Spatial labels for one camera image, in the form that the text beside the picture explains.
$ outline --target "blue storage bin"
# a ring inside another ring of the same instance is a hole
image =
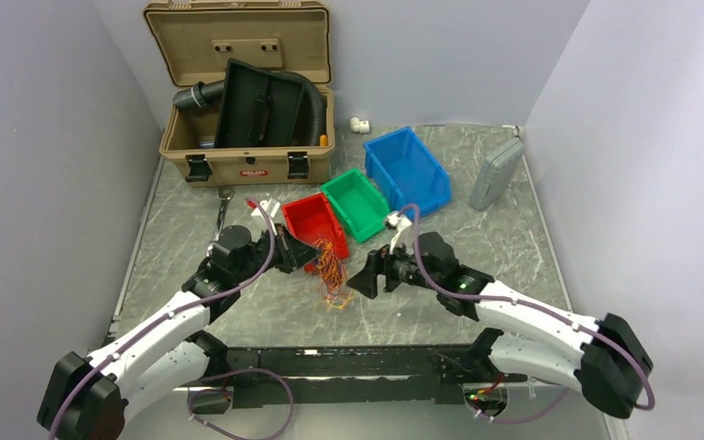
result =
[[[390,209],[417,204],[421,215],[429,215],[452,200],[452,185],[416,133],[401,128],[363,144],[366,174],[376,182]]]

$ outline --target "red storage bin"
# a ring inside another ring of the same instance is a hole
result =
[[[325,194],[319,193],[286,203],[281,208],[284,221],[290,233],[302,242],[313,245],[320,238],[333,243],[333,253],[340,259],[349,257],[347,238],[344,228],[336,220],[333,208]],[[307,264],[304,270],[314,270],[314,262]]]

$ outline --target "white backdrop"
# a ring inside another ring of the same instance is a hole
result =
[[[336,121],[519,124],[589,0],[327,0]],[[176,88],[141,11],[93,0],[165,127]]]
[[[106,333],[160,130],[93,5],[0,0],[0,439]]]
[[[525,138],[574,305],[654,361],[632,438],[704,439],[704,2],[591,2]]]

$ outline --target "gray plastic case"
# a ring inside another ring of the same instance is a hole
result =
[[[470,205],[482,210],[506,191],[514,170],[524,153],[524,144],[518,137],[501,145],[484,159],[481,171],[471,191]]]

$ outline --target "tan toolbox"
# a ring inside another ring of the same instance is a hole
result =
[[[200,148],[202,142],[215,140],[219,100],[189,110],[172,106],[160,154],[186,180],[191,164],[193,172],[211,172],[207,181],[188,184],[324,183],[330,179],[336,136],[333,91],[327,87],[331,81],[328,16],[327,6],[316,1],[185,0],[151,3],[144,9],[171,80],[178,87],[224,80],[228,59],[235,58],[262,69],[298,72],[316,84],[325,99],[328,145],[322,147]],[[265,51],[261,49],[264,43],[276,49]]]

